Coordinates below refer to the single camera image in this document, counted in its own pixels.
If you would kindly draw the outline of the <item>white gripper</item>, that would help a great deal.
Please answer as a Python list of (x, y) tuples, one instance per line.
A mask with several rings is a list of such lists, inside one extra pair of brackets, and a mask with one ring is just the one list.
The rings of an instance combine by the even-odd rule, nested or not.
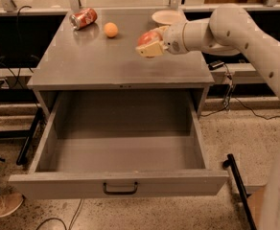
[[(176, 23), (168, 26), (160, 26), (152, 31), (155, 35), (162, 36), (169, 53), (173, 55), (187, 54), (188, 50), (184, 44), (185, 23)], [(154, 58), (162, 56), (165, 52), (161, 41), (153, 41), (135, 48), (136, 52), (143, 58)]]

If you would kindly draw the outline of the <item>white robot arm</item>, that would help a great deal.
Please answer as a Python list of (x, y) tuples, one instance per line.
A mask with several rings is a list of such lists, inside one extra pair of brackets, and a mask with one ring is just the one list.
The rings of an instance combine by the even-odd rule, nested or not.
[[(184, 20), (152, 29), (139, 37), (136, 47), (144, 58), (192, 51), (243, 54), (280, 100), (280, 42), (262, 31), (239, 5), (220, 5), (200, 22)], [(280, 151), (264, 190), (258, 230), (280, 230)]]

